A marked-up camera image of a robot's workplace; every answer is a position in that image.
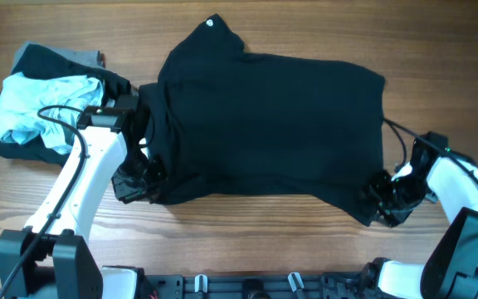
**light blue cloth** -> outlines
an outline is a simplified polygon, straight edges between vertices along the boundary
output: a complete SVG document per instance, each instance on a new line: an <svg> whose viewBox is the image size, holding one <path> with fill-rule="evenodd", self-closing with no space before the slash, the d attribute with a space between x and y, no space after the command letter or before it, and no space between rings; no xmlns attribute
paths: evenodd
<svg viewBox="0 0 478 299"><path fill-rule="evenodd" d="M59 154L71 152L73 134L61 125L37 116L48 105L68 105L84 110L101 105L104 95L101 81L88 76L67 76L50 80L26 78L21 72L3 81L0 95L0 140L24 145L40 135L48 149ZM79 113L51 109L43 115L76 126Z"/></svg>

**brown surface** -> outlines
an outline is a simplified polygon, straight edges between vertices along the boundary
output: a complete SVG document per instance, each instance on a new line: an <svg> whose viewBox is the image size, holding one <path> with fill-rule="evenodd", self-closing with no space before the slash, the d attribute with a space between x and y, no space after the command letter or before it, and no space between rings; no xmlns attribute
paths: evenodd
<svg viewBox="0 0 478 299"><path fill-rule="evenodd" d="M25 40L100 49L134 85L156 81L168 52L219 12L251 51L344 60L384 76L387 117L449 135L478 161L478 4L391 2L0 6L0 88ZM401 150L384 130L385 166ZM60 169L0 158L0 232L21 228ZM425 262L447 221L424 204L399 228L366 228L307 196L214 195L168 207L123 205L109 189L95 217L100 264L147 273L359 270L375 257Z"/></svg>

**white cloth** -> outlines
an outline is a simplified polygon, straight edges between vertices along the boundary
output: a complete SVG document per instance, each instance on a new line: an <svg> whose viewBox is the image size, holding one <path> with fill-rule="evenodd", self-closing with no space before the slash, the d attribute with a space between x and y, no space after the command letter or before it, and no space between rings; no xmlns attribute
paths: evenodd
<svg viewBox="0 0 478 299"><path fill-rule="evenodd" d="M0 95L0 140L24 145L41 136L44 145L59 154L71 152L73 134L61 125L37 116L48 105L67 105L84 110L101 105L104 95L101 81L87 76L67 76L50 80L26 78L21 72L3 81ZM43 115L76 126L79 113L68 109L51 109Z"/></svg>

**black garment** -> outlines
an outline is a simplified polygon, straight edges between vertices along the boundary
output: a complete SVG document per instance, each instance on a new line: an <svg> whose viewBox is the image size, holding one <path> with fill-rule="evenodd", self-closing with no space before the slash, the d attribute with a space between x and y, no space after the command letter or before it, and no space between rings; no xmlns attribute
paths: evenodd
<svg viewBox="0 0 478 299"><path fill-rule="evenodd" d="M312 194L369 225L377 207L360 187L383 169L384 78L245 53L218 15L208 20L171 51L157 85L139 89L154 117L150 151L169 174L159 202Z"/></svg>
<svg viewBox="0 0 478 299"><path fill-rule="evenodd" d="M104 80L103 104L108 99L117 99L119 95L130 94L130 82L117 74L99 68L82 66L39 45L27 47L22 58L12 70L12 74L18 72L23 72L27 78L40 80L77 75L93 76ZM68 154L58 154L55 150L46 148L40 136L24 145L3 143L0 140L0 156L8 159L40 160L60 165L64 164L69 157Z"/></svg>

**pile of clothes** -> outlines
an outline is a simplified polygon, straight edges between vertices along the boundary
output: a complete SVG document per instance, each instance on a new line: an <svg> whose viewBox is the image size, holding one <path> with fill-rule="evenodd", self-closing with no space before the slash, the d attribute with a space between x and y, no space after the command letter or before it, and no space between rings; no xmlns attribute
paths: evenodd
<svg viewBox="0 0 478 299"><path fill-rule="evenodd" d="M28 45L0 95L0 155L63 164L67 132L43 105L106 105L132 88L93 52ZM77 57L86 56L85 61ZM362 186L383 169L385 80L362 66L244 52L213 15L175 47L158 82L139 87L146 140L168 173L159 203L220 194L312 194L369 225ZM76 115L53 111L74 123Z"/></svg>

